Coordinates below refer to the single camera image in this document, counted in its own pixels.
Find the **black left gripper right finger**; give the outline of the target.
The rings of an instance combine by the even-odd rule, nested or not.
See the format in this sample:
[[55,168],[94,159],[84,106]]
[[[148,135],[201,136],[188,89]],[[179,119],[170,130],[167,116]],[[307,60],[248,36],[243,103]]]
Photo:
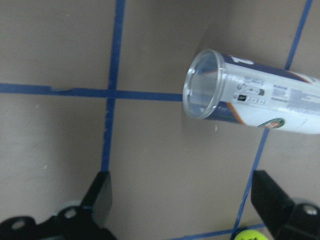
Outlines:
[[295,203],[264,170],[252,175],[251,203],[274,238],[288,222]]

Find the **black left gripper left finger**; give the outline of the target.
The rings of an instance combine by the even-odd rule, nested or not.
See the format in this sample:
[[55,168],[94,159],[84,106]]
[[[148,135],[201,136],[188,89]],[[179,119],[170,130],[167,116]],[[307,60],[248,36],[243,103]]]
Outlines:
[[97,173],[80,207],[90,212],[92,220],[99,227],[105,227],[112,207],[112,183],[109,171]]

